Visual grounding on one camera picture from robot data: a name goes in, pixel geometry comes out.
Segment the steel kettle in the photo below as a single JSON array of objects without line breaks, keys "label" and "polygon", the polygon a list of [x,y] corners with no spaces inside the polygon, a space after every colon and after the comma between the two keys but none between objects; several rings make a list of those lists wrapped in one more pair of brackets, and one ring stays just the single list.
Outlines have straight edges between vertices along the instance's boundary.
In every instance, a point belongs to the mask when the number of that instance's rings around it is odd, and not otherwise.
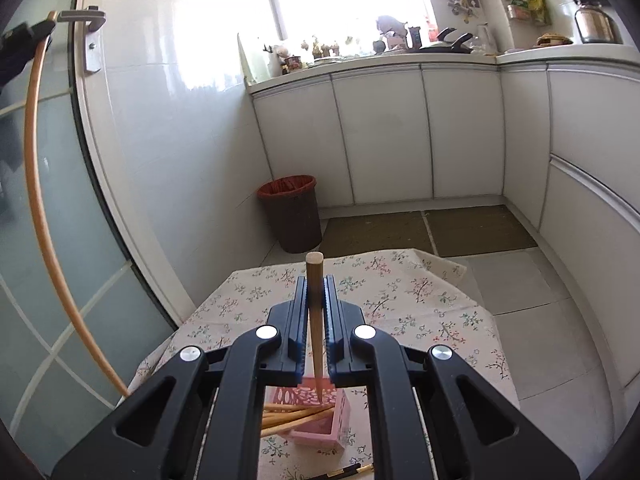
[{"label": "steel kettle", "polygon": [[583,44],[620,44],[620,35],[612,18],[604,12],[598,0],[574,0],[574,13]]}]

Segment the white kitchen cabinets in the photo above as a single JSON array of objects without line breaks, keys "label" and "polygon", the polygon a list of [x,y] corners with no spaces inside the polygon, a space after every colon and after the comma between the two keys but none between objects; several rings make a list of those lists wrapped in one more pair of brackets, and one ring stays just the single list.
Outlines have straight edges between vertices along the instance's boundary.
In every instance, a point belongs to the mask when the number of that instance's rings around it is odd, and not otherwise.
[{"label": "white kitchen cabinets", "polygon": [[639,55],[626,46],[381,56],[248,89],[277,176],[326,207],[502,197],[585,297],[605,366],[639,381]]}]

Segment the floral tablecloth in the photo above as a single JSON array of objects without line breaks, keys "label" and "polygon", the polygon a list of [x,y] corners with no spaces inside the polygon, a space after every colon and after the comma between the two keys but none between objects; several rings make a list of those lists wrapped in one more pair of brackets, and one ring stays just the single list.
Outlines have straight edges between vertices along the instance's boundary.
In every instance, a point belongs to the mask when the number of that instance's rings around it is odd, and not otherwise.
[{"label": "floral tablecloth", "polygon": [[[333,313],[335,330],[329,342],[337,364],[346,363],[355,328],[367,324],[407,348],[425,352],[436,344],[449,347],[506,399],[518,400],[494,316],[462,289],[465,266],[417,249],[385,249],[329,258],[323,269],[332,276],[331,289],[341,304]],[[140,363],[129,388],[136,390],[184,347],[218,350],[266,324],[272,307],[294,298],[297,281],[305,274],[303,263],[233,272]],[[337,443],[301,444],[289,432],[265,437],[259,478],[309,479],[340,467],[370,464],[367,391],[349,388],[345,396],[350,414]]]}]

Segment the black chopstick gold band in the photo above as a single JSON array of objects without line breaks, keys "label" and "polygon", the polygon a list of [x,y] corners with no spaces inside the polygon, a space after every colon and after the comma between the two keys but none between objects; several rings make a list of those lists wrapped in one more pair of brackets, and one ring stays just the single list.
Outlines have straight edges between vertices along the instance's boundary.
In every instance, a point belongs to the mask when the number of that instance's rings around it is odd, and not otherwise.
[{"label": "black chopstick gold band", "polygon": [[348,467],[345,467],[343,472],[347,477],[356,476],[356,474],[368,474],[369,472],[374,471],[374,466],[372,464],[361,465],[361,464],[352,464]]},{"label": "black chopstick gold band", "polygon": [[338,480],[348,478],[358,474],[361,468],[360,463],[351,464],[349,466],[337,469],[334,471],[326,472],[325,474],[318,474],[318,476],[310,477],[307,480]]}]

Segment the red rimmed trash bin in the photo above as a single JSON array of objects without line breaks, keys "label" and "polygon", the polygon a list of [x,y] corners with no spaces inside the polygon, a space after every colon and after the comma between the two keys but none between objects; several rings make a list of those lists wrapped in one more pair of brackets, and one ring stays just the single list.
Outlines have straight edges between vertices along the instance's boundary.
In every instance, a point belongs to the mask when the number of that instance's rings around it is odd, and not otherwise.
[{"label": "red rimmed trash bin", "polygon": [[315,177],[299,174],[267,182],[257,190],[270,229],[289,254],[310,252],[322,242],[316,185]]}]

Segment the wooden chopstick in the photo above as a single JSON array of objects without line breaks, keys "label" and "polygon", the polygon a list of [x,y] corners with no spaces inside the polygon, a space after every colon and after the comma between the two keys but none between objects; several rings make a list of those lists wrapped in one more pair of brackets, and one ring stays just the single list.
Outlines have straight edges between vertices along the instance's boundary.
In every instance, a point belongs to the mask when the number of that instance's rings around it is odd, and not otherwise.
[{"label": "wooden chopstick", "polygon": [[316,413],[322,412],[323,408],[305,408],[297,411],[263,411],[262,412],[262,428],[279,426],[292,422],[293,420],[305,418]]},{"label": "wooden chopstick", "polygon": [[[56,18],[59,13],[51,11],[46,20],[52,20],[55,21],[55,25],[58,24]],[[49,40],[50,37],[36,50],[26,94],[24,155],[29,210],[44,267],[68,318],[70,328],[106,379],[122,396],[128,396],[129,391],[125,383],[104,356],[85,320],[85,315],[111,285],[105,284],[93,296],[89,296],[87,286],[70,287],[65,276],[65,272],[70,270],[73,256],[80,257],[83,263],[89,262],[89,257],[85,255],[85,250],[88,248],[86,244],[88,235],[81,232],[81,227],[98,217],[91,212],[89,206],[84,205],[80,200],[75,200],[75,196],[67,188],[67,185],[74,180],[70,164],[61,162],[58,169],[54,170],[52,177],[43,175],[47,165],[44,163],[44,156],[39,153],[41,146],[39,133],[42,128],[53,125],[52,122],[45,122],[38,118],[40,105],[44,103],[41,96],[41,81]]]},{"label": "wooden chopstick", "polygon": [[303,405],[267,403],[262,410],[262,417],[280,417],[299,414],[305,409]]},{"label": "wooden chopstick", "polygon": [[308,422],[316,422],[331,417],[334,414],[335,408],[329,408],[328,410],[320,411],[305,417],[299,417],[291,420],[290,422],[284,422],[283,424],[264,428],[260,432],[262,438],[272,436],[273,434],[280,434],[281,432],[290,431],[299,426],[308,424]]},{"label": "wooden chopstick", "polygon": [[323,402],[323,260],[322,252],[308,252],[306,255],[307,309],[314,362],[314,385],[319,403]]},{"label": "wooden chopstick", "polygon": [[300,411],[324,411],[333,408],[333,404],[279,404],[266,403],[262,410],[266,413],[292,413]]}]

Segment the pink perforated utensil holder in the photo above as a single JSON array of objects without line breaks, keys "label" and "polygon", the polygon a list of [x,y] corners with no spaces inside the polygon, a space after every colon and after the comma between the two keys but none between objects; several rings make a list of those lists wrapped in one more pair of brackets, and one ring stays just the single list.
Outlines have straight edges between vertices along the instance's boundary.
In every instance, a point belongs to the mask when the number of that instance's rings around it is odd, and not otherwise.
[{"label": "pink perforated utensil holder", "polygon": [[270,387],[265,408],[271,406],[273,413],[291,414],[293,406],[306,410],[321,405],[327,406],[332,413],[280,430],[277,435],[299,445],[343,451],[349,430],[350,404],[345,391],[335,388],[329,378],[322,379],[322,400],[319,400],[314,378],[304,377],[297,387]]}]

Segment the black pan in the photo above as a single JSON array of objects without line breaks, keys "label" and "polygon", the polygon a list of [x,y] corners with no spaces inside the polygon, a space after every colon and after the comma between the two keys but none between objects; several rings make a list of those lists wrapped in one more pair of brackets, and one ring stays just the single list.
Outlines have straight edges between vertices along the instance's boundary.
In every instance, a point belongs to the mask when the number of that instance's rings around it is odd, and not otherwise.
[{"label": "black pan", "polygon": [[411,53],[425,53],[425,52],[434,52],[434,53],[459,53],[459,54],[470,54],[472,49],[466,45],[468,41],[474,38],[472,32],[465,32],[461,36],[459,36],[454,41],[448,41],[446,37],[455,32],[456,29],[454,27],[446,27],[444,28],[437,36],[436,41],[432,42],[428,46],[413,48],[410,50]]}]

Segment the wooden chopstick in holder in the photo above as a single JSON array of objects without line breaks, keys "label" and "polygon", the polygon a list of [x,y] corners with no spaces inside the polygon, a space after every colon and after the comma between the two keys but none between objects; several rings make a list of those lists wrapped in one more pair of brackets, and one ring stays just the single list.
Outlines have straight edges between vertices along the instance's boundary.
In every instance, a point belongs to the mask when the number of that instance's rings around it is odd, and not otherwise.
[{"label": "wooden chopstick in holder", "polygon": [[299,414],[305,409],[303,405],[267,403],[262,410],[262,417],[280,417]]},{"label": "wooden chopstick in holder", "polygon": [[279,426],[292,422],[293,420],[305,418],[316,413],[322,412],[323,408],[305,408],[297,411],[263,411],[262,412],[262,428]]}]

